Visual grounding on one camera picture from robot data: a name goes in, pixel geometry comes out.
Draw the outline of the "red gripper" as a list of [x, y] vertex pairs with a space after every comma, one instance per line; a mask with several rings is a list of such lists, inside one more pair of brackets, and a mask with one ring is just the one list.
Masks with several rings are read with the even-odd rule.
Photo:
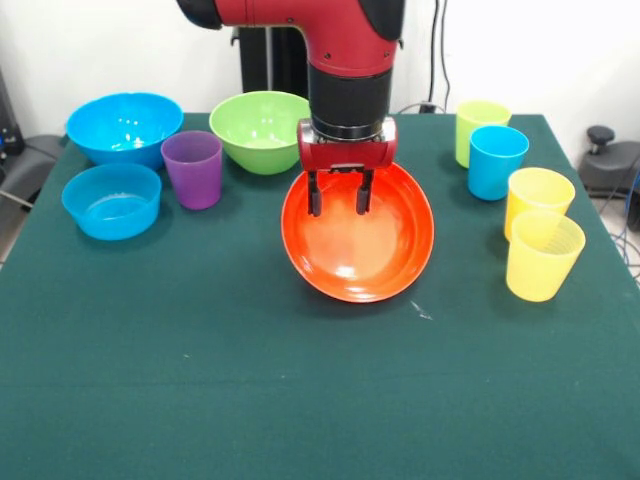
[[310, 119], [302, 119], [297, 126], [300, 162], [308, 171], [308, 214], [322, 213], [322, 193], [317, 171], [362, 169], [362, 183], [357, 190], [356, 212], [364, 215], [370, 210], [374, 171], [389, 167], [397, 152], [398, 130], [393, 117], [382, 122], [381, 132], [372, 139], [334, 141], [320, 135]]

